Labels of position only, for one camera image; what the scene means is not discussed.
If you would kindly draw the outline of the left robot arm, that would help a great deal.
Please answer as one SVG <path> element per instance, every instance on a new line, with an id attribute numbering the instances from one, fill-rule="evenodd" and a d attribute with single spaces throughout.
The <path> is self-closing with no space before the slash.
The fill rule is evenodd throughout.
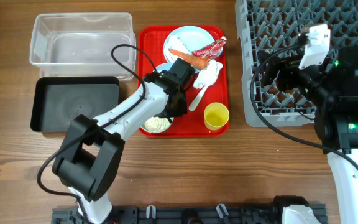
<path id="1" fill-rule="evenodd" d="M 126 141 L 150 118 L 187 113 L 185 88 L 194 68 L 177 59 L 167 71 L 152 72 L 138 90 L 105 114 L 72 122 L 52 172 L 78 198 L 78 213 L 88 223 L 104 223 L 112 211 L 107 191 L 113 183 Z"/>

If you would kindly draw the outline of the red snack wrapper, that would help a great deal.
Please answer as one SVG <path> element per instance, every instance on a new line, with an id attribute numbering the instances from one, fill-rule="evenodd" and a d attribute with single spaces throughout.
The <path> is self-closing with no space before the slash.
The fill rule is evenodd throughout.
<path id="1" fill-rule="evenodd" d="M 225 36 L 222 36 L 220 39 L 214 41 L 213 43 L 208 44 L 201 49 L 192 51 L 192 55 L 204 58 L 206 60 L 213 60 L 216 57 L 220 56 L 226 43 L 227 38 Z"/>

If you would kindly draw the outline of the orange carrot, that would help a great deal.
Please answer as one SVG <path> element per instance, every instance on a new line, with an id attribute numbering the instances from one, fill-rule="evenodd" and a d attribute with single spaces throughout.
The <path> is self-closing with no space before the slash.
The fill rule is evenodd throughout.
<path id="1" fill-rule="evenodd" d="M 204 70 L 208 67 L 208 61 L 205 58 L 186 54 L 175 49 L 169 49 L 169 52 L 175 56 L 180 57 L 198 70 Z"/>

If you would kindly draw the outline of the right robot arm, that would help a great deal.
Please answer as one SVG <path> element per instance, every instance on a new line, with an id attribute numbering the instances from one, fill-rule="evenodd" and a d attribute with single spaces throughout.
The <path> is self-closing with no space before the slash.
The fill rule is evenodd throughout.
<path id="1" fill-rule="evenodd" d="M 255 74 L 262 85 L 276 80 L 280 91 L 298 88 L 315 105 L 314 130 L 333 173 L 341 222 L 358 223 L 358 47 L 339 49 L 329 72 L 304 67 L 302 59 L 261 52 Z"/>

